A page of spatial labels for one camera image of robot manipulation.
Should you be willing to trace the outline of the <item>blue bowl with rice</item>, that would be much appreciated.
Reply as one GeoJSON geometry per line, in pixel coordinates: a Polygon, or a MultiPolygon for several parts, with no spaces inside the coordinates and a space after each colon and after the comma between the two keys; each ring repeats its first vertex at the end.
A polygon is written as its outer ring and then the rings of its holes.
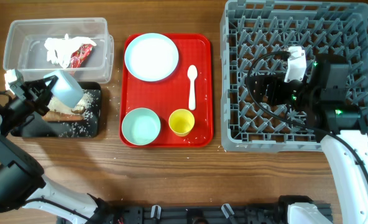
{"type": "Polygon", "coordinates": [[[52,87],[53,96],[69,108],[74,108],[84,95],[81,86],[69,73],[63,70],[55,70],[44,75],[44,78],[52,76],[58,78],[56,84],[52,87]]]}

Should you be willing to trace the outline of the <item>pile of rice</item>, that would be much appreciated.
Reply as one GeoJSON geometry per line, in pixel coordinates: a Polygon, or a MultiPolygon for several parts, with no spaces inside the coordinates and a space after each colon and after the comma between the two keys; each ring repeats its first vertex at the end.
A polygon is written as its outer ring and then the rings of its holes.
{"type": "MultiPolygon", "coordinates": [[[[79,103],[76,106],[84,106],[86,108],[85,112],[82,115],[85,118],[85,113],[90,109],[92,103],[94,102],[94,96],[88,92],[85,91],[82,99],[79,101],[79,103]]],[[[56,97],[52,97],[50,100],[50,103],[48,104],[48,108],[50,111],[65,113],[65,114],[73,114],[71,112],[72,108],[69,108],[68,106],[64,105],[61,101],[59,101],[56,97]]]]}

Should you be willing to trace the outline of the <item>brown food scrap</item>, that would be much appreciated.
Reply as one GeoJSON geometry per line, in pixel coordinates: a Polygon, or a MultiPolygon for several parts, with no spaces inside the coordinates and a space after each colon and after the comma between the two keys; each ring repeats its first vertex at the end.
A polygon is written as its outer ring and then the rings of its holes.
{"type": "Polygon", "coordinates": [[[84,106],[76,106],[75,108],[71,109],[73,114],[83,114],[86,108],[84,106]]]}

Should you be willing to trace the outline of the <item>yellow plastic cup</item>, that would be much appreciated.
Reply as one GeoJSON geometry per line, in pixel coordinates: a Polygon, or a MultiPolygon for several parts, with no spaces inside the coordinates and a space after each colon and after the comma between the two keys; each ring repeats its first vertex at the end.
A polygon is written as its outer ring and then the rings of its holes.
{"type": "Polygon", "coordinates": [[[184,137],[193,129],[195,117],[189,110],[177,109],[169,116],[168,125],[177,136],[184,137]]]}

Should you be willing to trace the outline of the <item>green bowl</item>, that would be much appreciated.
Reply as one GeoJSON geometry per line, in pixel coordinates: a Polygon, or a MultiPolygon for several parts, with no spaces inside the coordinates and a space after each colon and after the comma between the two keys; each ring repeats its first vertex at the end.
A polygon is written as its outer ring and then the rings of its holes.
{"type": "Polygon", "coordinates": [[[124,138],[135,146],[156,140],[161,130],[159,116],[148,108],[136,108],[125,115],[121,124],[124,138]]]}

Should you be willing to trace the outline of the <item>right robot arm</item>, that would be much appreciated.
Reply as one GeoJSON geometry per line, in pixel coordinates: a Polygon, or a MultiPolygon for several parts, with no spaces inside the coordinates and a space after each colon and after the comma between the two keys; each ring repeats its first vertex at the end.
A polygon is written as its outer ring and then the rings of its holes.
{"type": "Polygon", "coordinates": [[[246,78],[256,105],[288,104],[306,114],[305,123],[263,112],[284,123],[310,129],[326,156],[334,177],[344,223],[368,223],[368,135],[357,105],[347,103],[349,64],[343,57],[321,54],[315,58],[309,82],[278,75],[246,78]]]}

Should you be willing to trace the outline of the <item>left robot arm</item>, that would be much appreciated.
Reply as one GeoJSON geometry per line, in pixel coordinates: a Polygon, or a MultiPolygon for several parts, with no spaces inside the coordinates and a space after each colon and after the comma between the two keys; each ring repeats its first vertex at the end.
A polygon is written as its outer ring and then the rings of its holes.
{"type": "Polygon", "coordinates": [[[8,82],[15,97],[9,97],[7,104],[0,105],[0,213],[31,208],[56,215],[59,223],[112,223],[114,210],[108,203],[52,181],[30,154],[6,137],[32,113],[47,114],[52,96],[67,99],[67,94],[58,88],[60,83],[69,83],[81,90],[75,80],[68,81],[57,75],[31,82],[21,78],[8,82]]]}

